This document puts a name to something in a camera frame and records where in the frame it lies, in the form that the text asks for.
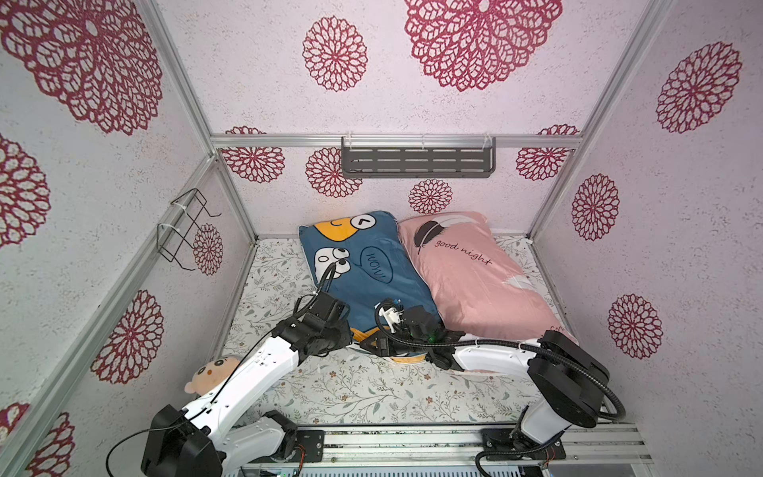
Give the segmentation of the blue cartoon pillow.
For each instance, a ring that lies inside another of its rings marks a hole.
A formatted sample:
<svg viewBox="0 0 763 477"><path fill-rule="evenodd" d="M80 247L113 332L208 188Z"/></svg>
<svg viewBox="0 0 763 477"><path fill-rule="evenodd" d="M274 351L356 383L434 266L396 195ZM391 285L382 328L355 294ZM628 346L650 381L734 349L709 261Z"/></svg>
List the blue cartoon pillow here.
<svg viewBox="0 0 763 477"><path fill-rule="evenodd" d="M399 239L391 213L375 211L301 226L299 240L316 283L335 266L329 293L349 305L348 323L358 351L378 331L375 308L386 299L399 300L404 308L422 306L439 316L429 287Z"/></svg>

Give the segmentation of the pink good night pillow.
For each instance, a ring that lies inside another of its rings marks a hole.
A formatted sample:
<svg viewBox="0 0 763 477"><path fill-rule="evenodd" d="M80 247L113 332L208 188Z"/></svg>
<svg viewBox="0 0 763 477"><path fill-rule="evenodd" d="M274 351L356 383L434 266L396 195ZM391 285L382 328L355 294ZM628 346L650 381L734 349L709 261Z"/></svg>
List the pink good night pillow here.
<svg viewBox="0 0 763 477"><path fill-rule="evenodd" d="M481 214L414 217L399 222L399 237L447 329L507 341L554 330L577 341Z"/></svg>

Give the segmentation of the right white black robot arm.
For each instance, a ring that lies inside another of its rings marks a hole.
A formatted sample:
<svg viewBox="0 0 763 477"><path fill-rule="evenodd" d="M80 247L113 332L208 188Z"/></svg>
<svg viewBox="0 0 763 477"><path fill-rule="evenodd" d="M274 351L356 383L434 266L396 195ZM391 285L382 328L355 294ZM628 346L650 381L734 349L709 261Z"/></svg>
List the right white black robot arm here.
<svg viewBox="0 0 763 477"><path fill-rule="evenodd" d="M608 371L558 330L523 342L479 338L447 329L421 306L389 299L376 306L375 322L359 346L378 357L421 354L441 370L528 377L540 399L519 417L516 449L544 444L570 427L593 429L604 419L602 405L615 401Z"/></svg>

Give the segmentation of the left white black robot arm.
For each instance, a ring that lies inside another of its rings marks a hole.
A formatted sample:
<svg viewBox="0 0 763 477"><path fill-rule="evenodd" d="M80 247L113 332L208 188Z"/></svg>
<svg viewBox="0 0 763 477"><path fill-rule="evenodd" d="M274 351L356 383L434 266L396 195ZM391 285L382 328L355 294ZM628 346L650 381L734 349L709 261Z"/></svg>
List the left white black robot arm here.
<svg viewBox="0 0 763 477"><path fill-rule="evenodd" d="M317 293L295 314L278 322L212 391L182 409L167 405L148 429L140 464L146 476L232 476L260 457L292 453L293 423L268 413L246 427L236 423L273 385L310 357L349 346L349 307Z"/></svg>

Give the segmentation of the floral bed sheet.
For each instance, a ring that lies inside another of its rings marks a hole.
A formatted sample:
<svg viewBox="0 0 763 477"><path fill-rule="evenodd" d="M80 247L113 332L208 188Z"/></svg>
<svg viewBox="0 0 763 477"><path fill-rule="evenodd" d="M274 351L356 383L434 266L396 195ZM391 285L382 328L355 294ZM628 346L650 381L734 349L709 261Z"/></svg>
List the floral bed sheet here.
<svg viewBox="0 0 763 477"><path fill-rule="evenodd" d="M225 354L243 356L313 288L299 240L261 240ZM251 425L268 411L298 425L494 423L514 421L539 396L528 377L449 372L349 349L306 361L277 381L238 425Z"/></svg>

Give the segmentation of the plush doll toy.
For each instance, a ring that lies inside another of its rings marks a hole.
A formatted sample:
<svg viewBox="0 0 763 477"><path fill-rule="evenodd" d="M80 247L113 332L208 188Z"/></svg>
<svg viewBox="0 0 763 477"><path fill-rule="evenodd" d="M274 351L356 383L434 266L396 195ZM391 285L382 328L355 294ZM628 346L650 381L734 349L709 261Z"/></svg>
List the plush doll toy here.
<svg viewBox="0 0 763 477"><path fill-rule="evenodd" d="M190 382L185 385L188 395L202 396L224 383L240 365L240 359L234 356L218 357L200 367Z"/></svg>

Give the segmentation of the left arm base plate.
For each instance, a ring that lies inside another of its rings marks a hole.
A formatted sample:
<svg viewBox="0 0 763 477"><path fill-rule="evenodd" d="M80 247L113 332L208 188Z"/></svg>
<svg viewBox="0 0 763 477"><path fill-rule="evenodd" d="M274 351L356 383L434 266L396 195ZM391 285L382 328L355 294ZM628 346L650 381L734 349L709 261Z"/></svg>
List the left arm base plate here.
<svg viewBox="0 0 763 477"><path fill-rule="evenodd" d="M323 461L326 433L322 429L297 429L289 432L274 454L259 463L318 463Z"/></svg>

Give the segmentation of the aluminium mounting rail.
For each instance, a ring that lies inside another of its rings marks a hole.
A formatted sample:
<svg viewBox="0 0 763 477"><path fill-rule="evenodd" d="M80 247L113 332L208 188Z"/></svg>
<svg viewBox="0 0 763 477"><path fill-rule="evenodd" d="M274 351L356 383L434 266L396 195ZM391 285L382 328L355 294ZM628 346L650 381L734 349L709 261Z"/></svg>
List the aluminium mounting rail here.
<svg viewBox="0 0 763 477"><path fill-rule="evenodd" d="M653 462L645 440L635 425L602 423L596 429L572 427L562 435L565 457L540 460L483 460L475 457L483 450L483 429L504 429L498 425L330 425L298 427L322 429L326 433L323 461L318 463L246 463L239 471L258 469L276 472L291 468L308 475L324 469L399 470L454 468L474 471L481 464L489 471L502 473L509 467L560 467L574 465L649 466Z"/></svg>

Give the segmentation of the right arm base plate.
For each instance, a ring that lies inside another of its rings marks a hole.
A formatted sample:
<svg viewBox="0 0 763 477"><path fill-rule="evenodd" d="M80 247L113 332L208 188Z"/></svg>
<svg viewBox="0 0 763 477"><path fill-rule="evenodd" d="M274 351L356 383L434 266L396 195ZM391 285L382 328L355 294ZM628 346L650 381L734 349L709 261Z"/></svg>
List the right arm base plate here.
<svg viewBox="0 0 763 477"><path fill-rule="evenodd" d="M564 458L562 446L564 430L552 438L537 443L520 432L520 429L483 429L481 431L483 450L477 454L475 461L483 460L540 460L550 461L556 457Z"/></svg>

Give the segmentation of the grey metal wall shelf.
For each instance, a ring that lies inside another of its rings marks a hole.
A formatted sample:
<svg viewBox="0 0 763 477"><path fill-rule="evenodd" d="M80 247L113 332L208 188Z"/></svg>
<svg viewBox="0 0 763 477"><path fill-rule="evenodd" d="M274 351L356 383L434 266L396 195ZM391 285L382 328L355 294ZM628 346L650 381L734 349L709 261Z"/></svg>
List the grey metal wall shelf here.
<svg viewBox="0 0 763 477"><path fill-rule="evenodd" d="M495 139L417 145L363 143L344 137L341 170L350 179L485 179L496 170Z"/></svg>

